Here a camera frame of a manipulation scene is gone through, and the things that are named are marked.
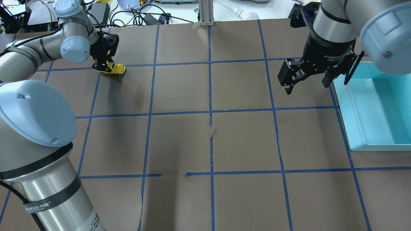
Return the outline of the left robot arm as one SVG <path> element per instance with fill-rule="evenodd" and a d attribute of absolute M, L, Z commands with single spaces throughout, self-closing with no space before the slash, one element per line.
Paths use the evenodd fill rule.
<path fill-rule="evenodd" d="M 41 231 L 104 231 L 69 159 L 74 112 L 51 85 L 31 76 L 42 64 L 94 59 L 102 70 L 118 36 L 96 31 L 77 0 L 56 0 L 58 28 L 9 43 L 1 53 L 1 185 L 22 200 Z"/>

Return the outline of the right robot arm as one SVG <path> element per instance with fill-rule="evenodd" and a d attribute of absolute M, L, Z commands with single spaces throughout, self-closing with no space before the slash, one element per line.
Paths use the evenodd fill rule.
<path fill-rule="evenodd" d="M 307 27 L 301 59 L 284 60 L 278 80 L 290 95 L 294 86 L 324 73 L 325 88 L 339 75 L 351 80 L 364 55 L 386 74 L 410 74 L 409 0 L 323 0 L 295 4 L 292 28 Z"/>

